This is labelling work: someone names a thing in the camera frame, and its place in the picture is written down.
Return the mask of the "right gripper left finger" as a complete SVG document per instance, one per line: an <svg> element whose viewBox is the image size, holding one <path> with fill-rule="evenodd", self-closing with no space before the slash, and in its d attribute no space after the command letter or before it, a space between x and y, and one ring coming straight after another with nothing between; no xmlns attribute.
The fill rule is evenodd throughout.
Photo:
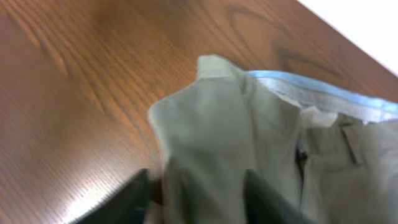
<svg viewBox="0 0 398 224"><path fill-rule="evenodd" d="M77 224L143 224L150 202L149 170L141 169L104 203L79 218Z"/></svg>

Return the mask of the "khaki shorts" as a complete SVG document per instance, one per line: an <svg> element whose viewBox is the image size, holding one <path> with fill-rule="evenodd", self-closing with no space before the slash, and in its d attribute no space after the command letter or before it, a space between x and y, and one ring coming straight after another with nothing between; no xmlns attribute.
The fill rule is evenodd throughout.
<svg viewBox="0 0 398 224"><path fill-rule="evenodd" d="M397 104L217 55L149 109L167 223L248 223L254 170L312 223L397 222Z"/></svg>

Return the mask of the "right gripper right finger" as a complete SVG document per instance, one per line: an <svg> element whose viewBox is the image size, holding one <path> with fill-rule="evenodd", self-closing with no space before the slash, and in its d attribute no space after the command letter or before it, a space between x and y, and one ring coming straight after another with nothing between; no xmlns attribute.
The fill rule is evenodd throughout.
<svg viewBox="0 0 398 224"><path fill-rule="evenodd" d="M244 177L246 219L250 224L311 224L254 170Z"/></svg>

